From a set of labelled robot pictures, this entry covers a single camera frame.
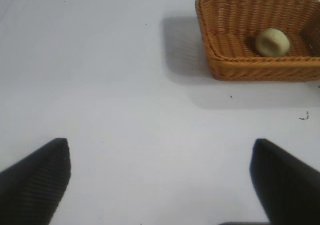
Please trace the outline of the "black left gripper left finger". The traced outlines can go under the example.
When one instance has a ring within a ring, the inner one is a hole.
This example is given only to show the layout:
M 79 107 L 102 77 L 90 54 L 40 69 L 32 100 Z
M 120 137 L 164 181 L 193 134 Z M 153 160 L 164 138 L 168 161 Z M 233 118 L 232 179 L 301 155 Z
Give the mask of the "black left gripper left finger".
M 0 223 L 48 225 L 71 178 L 68 140 L 55 138 L 0 173 Z

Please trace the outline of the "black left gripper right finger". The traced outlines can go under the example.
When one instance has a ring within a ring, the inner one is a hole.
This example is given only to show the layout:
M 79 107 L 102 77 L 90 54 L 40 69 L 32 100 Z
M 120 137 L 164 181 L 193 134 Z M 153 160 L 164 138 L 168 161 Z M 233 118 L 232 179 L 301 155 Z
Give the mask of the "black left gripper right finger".
M 272 225 L 320 223 L 320 173 L 271 141 L 255 141 L 250 177 Z

